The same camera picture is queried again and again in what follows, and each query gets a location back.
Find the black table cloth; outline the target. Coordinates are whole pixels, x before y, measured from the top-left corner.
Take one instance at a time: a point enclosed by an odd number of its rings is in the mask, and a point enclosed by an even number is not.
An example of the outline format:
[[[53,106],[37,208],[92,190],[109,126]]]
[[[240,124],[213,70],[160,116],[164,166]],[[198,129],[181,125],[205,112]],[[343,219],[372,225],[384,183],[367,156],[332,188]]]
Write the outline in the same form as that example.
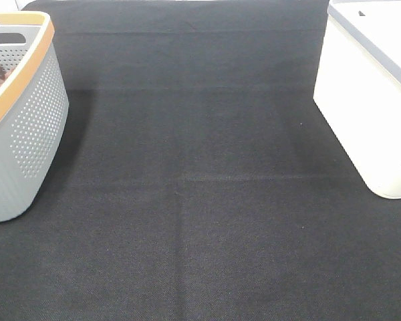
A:
[[[34,1],[70,101],[0,223],[0,320],[401,320],[401,200],[313,102],[327,1]]]

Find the grey perforated laundry basket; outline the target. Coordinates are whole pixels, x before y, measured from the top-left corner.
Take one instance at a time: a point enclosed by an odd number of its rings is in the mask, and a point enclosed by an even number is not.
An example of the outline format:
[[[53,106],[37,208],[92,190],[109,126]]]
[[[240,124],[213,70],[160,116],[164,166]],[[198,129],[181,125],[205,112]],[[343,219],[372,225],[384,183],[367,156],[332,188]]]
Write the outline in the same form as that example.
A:
[[[0,222],[25,212],[59,146],[69,100],[53,46],[51,17],[0,13]]]

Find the white storage box grey rim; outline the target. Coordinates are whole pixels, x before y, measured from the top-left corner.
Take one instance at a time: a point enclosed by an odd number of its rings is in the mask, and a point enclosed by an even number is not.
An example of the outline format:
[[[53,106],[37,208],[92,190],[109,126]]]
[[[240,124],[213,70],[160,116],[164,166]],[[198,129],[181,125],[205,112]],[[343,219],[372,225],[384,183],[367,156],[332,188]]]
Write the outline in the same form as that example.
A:
[[[313,99],[366,186],[401,199],[401,1],[330,1]]]

